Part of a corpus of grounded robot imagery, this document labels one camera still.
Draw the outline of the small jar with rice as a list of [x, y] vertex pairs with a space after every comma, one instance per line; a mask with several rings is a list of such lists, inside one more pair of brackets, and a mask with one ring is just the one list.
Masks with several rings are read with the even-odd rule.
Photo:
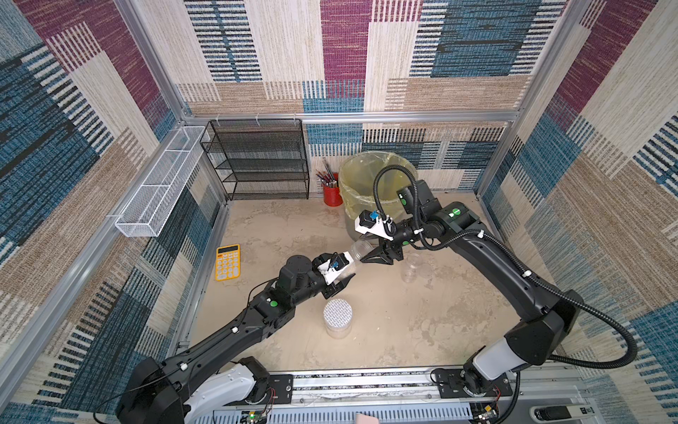
[[401, 270], [402, 281], [406, 284], [413, 283], [418, 278], [418, 274], [423, 266], [424, 261], [420, 254], [410, 254], [404, 258]]

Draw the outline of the bin with yellow bag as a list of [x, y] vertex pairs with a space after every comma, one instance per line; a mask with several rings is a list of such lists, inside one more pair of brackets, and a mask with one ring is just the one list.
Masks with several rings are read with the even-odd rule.
[[[407, 159], [388, 152], [359, 153], [350, 157], [340, 167], [339, 188], [344, 201], [346, 230], [353, 240], [361, 237], [355, 230], [355, 219], [363, 210], [377, 210], [374, 201], [374, 180], [379, 171], [389, 165], [403, 166], [418, 179], [418, 172]], [[405, 216], [397, 191], [409, 184], [409, 178], [401, 171], [388, 171], [380, 179], [378, 194], [381, 206], [396, 221]]]

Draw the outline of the clear plastic jar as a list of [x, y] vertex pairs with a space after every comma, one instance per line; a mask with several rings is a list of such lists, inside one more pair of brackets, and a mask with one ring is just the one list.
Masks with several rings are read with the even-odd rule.
[[359, 263], [374, 250], [374, 246], [368, 240], [356, 240], [349, 249], [349, 254], [353, 261]]

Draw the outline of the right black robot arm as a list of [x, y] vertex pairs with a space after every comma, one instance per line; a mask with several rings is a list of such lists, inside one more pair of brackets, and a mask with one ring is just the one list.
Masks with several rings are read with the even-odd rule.
[[[518, 373], [548, 360], [584, 369], [619, 369], [637, 358], [637, 341], [621, 323], [585, 304], [576, 291], [563, 292], [537, 275], [492, 235], [464, 203], [455, 201], [441, 206], [427, 183], [414, 178], [401, 165], [386, 166], [375, 178], [380, 180], [390, 171], [399, 171], [410, 182], [397, 191], [397, 201], [409, 218], [397, 223], [381, 204], [375, 210], [362, 211], [354, 221], [356, 231], [376, 236], [380, 241], [364, 263], [390, 265], [401, 261], [404, 246], [416, 242], [430, 252], [449, 248], [471, 263], [508, 300], [520, 318], [503, 337], [482, 347], [464, 364], [460, 378], [469, 395], [483, 396], [506, 373]], [[580, 312], [602, 321], [623, 338], [626, 351], [621, 358], [596, 362], [555, 354]]]

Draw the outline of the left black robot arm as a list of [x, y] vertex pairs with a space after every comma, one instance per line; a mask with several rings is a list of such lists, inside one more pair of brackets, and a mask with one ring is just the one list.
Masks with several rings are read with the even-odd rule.
[[220, 369], [289, 323], [300, 303], [340, 293], [353, 278], [355, 263], [348, 252], [314, 260], [291, 256], [277, 277], [257, 286], [230, 323], [182, 353], [138, 364], [116, 417], [122, 423], [193, 423], [222, 405], [262, 396], [268, 372], [257, 360], [240, 360], [225, 374]]

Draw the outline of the jar with patterned white lid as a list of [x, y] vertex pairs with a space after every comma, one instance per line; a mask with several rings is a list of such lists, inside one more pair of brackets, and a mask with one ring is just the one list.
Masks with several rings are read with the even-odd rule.
[[330, 337], [341, 339], [351, 331], [353, 309], [347, 300], [330, 300], [323, 309], [326, 332]]

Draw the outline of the red pen holder cup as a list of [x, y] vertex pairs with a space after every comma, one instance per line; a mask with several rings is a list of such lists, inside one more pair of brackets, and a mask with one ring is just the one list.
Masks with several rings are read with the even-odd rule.
[[323, 201], [329, 207], [335, 208], [344, 203], [340, 193], [338, 174], [334, 173], [332, 179], [322, 183]]

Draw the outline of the yellow calculator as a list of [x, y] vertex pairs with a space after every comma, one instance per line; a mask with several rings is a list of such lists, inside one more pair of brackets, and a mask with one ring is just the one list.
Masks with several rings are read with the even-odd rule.
[[218, 247], [215, 253], [215, 280], [218, 282], [239, 278], [241, 274], [240, 244]]

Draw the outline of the pens in red cup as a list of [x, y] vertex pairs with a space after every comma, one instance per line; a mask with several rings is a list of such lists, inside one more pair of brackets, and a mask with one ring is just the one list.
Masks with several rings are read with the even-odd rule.
[[330, 166], [328, 160], [325, 157], [321, 159], [321, 162], [316, 167], [315, 175], [321, 182], [321, 186], [323, 188], [339, 187], [338, 173], [333, 171], [332, 167]]

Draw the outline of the aluminium front rail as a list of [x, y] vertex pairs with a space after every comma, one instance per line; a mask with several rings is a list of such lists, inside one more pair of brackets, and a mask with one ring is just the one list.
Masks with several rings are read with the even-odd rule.
[[436, 367], [268, 372], [293, 374], [291, 404], [220, 406], [193, 423], [602, 423], [572, 367], [507, 374], [511, 397], [442, 399]]

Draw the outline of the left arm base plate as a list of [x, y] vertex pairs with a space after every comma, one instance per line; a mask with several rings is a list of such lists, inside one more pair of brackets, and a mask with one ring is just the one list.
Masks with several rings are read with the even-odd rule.
[[224, 406], [266, 406], [291, 404], [294, 388], [293, 374], [271, 374], [266, 381], [256, 380], [254, 388], [244, 400], [232, 401]]

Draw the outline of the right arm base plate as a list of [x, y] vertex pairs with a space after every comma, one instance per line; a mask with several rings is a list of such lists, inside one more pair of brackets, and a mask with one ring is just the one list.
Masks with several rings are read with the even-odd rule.
[[511, 397], [514, 390], [508, 376], [501, 375], [494, 381], [487, 380], [481, 374], [466, 369], [433, 369], [429, 378], [438, 388], [442, 399]]

